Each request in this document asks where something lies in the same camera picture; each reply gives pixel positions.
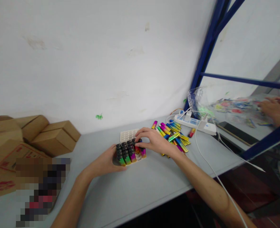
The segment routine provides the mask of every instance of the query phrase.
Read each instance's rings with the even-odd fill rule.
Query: green mark on wall
[[[97,119],[99,119],[99,120],[103,119],[102,114],[101,114],[101,115],[96,115],[95,117],[96,117]]]

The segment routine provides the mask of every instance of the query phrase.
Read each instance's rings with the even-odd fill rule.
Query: wall stain
[[[24,37],[23,36],[23,38],[27,41],[27,43],[33,50],[46,50],[47,49],[45,42],[38,37],[33,37],[33,36]]]
[[[149,30],[150,30],[150,26],[149,26],[149,22],[147,22],[146,25],[145,25],[145,32],[147,32]]]
[[[127,55],[129,57],[135,57],[137,55],[142,55],[144,54],[144,51],[143,51],[143,47],[142,46],[139,46],[139,47],[135,47],[133,49],[130,49],[129,52],[127,52]]]

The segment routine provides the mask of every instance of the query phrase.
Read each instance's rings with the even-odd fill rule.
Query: pixelated blur
[[[25,190],[33,195],[16,216],[16,227],[33,227],[34,221],[44,221],[70,171],[70,158],[17,158],[16,194]]]

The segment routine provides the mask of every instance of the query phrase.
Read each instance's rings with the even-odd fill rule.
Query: white wall
[[[183,107],[213,7],[1,0],[0,115],[69,119],[84,134]]]
[[[279,59],[280,0],[246,0],[220,33],[206,72],[264,79]],[[250,96],[257,87],[208,77],[201,86],[209,103]]]

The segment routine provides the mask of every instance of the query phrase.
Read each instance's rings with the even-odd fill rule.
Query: white cable
[[[203,154],[201,153],[201,151],[200,151],[200,149],[199,149],[199,146],[198,146],[198,143],[197,143],[197,131],[198,131],[199,124],[197,125],[196,132],[195,132],[195,141],[196,141],[196,145],[197,145],[198,151],[199,151],[199,153],[201,154],[201,156],[203,157],[203,159],[207,162],[207,164],[209,165],[209,167],[213,170],[213,172],[214,172],[214,174],[216,175],[216,177],[217,177],[219,183],[221,184],[221,186],[222,186],[223,189],[225,190],[226,194],[229,196],[230,200],[232,201],[234,207],[236,208],[236,210],[237,210],[237,212],[238,212],[238,214],[239,214],[239,216],[240,216],[240,218],[241,218],[241,220],[242,220],[242,222],[243,222],[243,224],[244,224],[244,227],[245,227],[245,228],[248,228],[248,226],[247,226],[247,224],[245,223],[244,218],[242,217],[240,211],[238,210],[238,208],[237,208],[237,206],[236,206],[236,204],[235,204],[233,198],[232,198],[231,195],[228,193],[227,189],[225,188],[225,186],[223,185],[223,183],[222,183],[221,180],[219,179],[217,173],[216,173],[215,170],[212,168],[212,166],[209,164],[209,162],[205,159],[205,157],[203,156]]]
[[[205,113],[205,114],[208,114],[208,115],[211,116],[211,114],[209,114],[208,112],[201,112],[201,111],[192,111],[192,112]],[[169,121],[168,121],[168,118],[169,118],[169,117],[175,116],[175,115],[177,115],[177,114],[168,116],[168,117],[166,118],[166,122],[167,122],[168,124],[169,124],[169,123],[176,122],[176,121],[173,121],[173,122],[169,122]],[[218,134],[218,141],[221,141],[221,142],[224,144],[224,146],[225,146],[226,148],[228,148],[235,156],[237,156],[238,158],[240,158],[240,159],[243,160],[244,162],[246,162],[246,163],[252,165],[253,167],[255,167],[256,169],[258,169],[258,170],[260,170],[260,171],[266,172],[266,171],[264,171],[262,168],[258,167],[257,165],[254,165],[254,164],[252,164],[251,162],[248,162],[248,161],[244,160],[242,157],[240,157],[240,156],[238,156],[237,154],[235,154],[235,153],[222,141],[222,139],[221,139],[221,137],[220,137],[220,133],[218,132],[217,125],[215,124],[215,121],[213,120],[213,117],[212,117],[212,116],[211,116],[211,119],[212,119],[212,121],[213,121],[213,124],[216,126],[216,133]]]

